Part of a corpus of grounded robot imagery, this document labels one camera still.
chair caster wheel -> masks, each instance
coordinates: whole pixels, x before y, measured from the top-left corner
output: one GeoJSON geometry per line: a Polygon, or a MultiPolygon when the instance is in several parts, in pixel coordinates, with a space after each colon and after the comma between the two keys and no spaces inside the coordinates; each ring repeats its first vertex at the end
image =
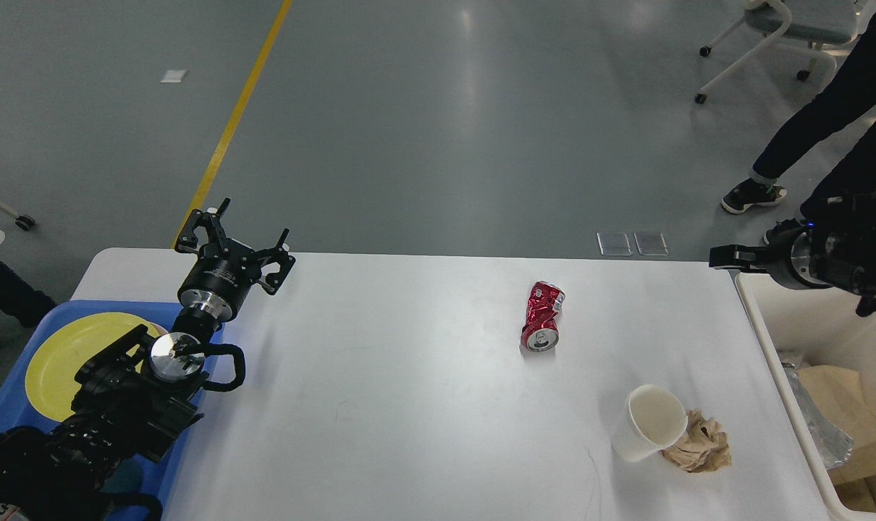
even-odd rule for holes
{"type": "Polygon", "coordinates": [[[35,226],[35,220],[28,215],[21,215],[17,217],[17,226],[20,227],[21,230],[28,232],[35,226]]]}

can lid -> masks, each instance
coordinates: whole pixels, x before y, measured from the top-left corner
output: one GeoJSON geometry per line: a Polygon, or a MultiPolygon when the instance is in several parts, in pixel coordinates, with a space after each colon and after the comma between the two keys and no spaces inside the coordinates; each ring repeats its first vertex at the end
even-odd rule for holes
{"type": "Polygon", "coordinates": [[[556,329],[542,327],[528,335],[528,339],[525,340],[525,347],[533,350],[533,352],[546,352],[551,349],[551,347],[557,345],[557,340],[559,338],[560,336],[558,336],[556,329]]]}

white paper cup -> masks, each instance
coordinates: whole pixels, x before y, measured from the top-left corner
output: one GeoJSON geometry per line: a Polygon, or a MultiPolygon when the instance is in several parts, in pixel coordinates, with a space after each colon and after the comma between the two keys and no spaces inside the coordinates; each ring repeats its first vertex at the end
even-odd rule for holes
{"type": "Polygon", "coordinates": [[[646,384],[631,391],[612,432],[612,447],[626,462],[639,462],[676,443],[686,432],[686,409],[673,393],[646,384]]]}

red can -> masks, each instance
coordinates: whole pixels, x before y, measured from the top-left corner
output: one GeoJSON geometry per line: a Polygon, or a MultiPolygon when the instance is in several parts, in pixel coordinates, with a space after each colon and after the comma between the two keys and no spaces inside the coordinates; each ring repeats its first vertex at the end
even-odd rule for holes
{"type": "Polygon", "coordinates": [[[564,294],[559,287],[537,281],[528,295],[525,326],[521,329],[521,345],[533,352],[546,352],[557,345],[560,334],[554,317],[560,313],[564,294]]]}

chair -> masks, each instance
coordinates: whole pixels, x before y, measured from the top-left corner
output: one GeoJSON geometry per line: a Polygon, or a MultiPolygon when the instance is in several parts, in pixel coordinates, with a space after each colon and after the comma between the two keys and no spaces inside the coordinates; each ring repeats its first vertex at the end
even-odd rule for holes
{"type": "Polygon", "coordinates": [[[734,22],[725,32],[715,37],[707,46],[699,49],[699,55],[703,57],[712,53],[712,47],[729,36],[737,27],[746,23],[754,30],[763,33],[763,38],[753,49],[737,59],[737,62],[723,70],[699,89],[696,94],[696,103],[705,103],[709,98],[709,92],[726,77],[733,74],[737,69],[745,65],[746,60],[751,59],[766,47],[777,43],[781,38],[791,38],[808,42],[808,47],[782,46],[792,52],[812,57],[808,68],[799,70],[796,78],[804,82],[811,76],[812,70],[818,60],[821,59],[829,66],[822,82],[822,88],[834,78],[838,64],[834,56],[823,52],[822,47],[827,44],[842,46],[856,38],[857,16],[853,4],[849,0],[788,0],[788,7],[782,0],[766,0],[765,3],[755,6],[752,0],[742,0],[745,4],[744,15],[734,22]]]}
{"type": "Polygon", "coordinates": [[[2,211],[4,213],[6,213],[7,215],[11,216],[12,218],[14,218],[15,223],[17,224],[18,227],[21,228],[21,230],[25,230],[28,232],[28,231],[30,231],[30,229],[32,227],[35,226],[34,218],[29,217],[27,214],[21,214],[21,213],[17,212],[16,210],[14,210],[13,208],[10,208],[10,206],[8,206],[6,203],[4,203],[4,201],[1,201],[1,199],[0,199],[0,211],[2,211]]]}

